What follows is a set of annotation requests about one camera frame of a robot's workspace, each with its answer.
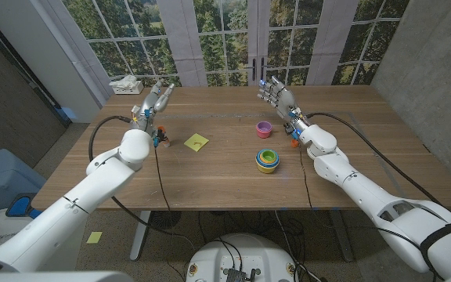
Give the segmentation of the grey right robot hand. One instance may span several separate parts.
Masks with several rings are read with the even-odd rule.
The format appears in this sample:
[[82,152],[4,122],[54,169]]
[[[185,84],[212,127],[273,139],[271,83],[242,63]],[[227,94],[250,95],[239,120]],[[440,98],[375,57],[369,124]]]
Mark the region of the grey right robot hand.
[[258,98],[266,101],[277,114],[299,131],[304,131],[310,123],[306,120],[298,106],[294,94],[275,76],[270,81],[259,82]]

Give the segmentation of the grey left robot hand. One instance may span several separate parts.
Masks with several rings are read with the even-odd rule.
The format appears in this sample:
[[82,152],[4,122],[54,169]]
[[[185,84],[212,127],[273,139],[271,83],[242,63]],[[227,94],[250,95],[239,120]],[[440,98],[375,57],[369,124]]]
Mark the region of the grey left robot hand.
[[153,85],[146,98],[143,100],[141,107],[135,107],[134,117],[131,121],[131,129],[139,129],[147,132],[150,136],[154,134],[156,129],[153,120],[158,112],[163,112],[168,105],[169,97],[173,92],[175,85],[170,84],[161,94],[162,81],[158,81]]

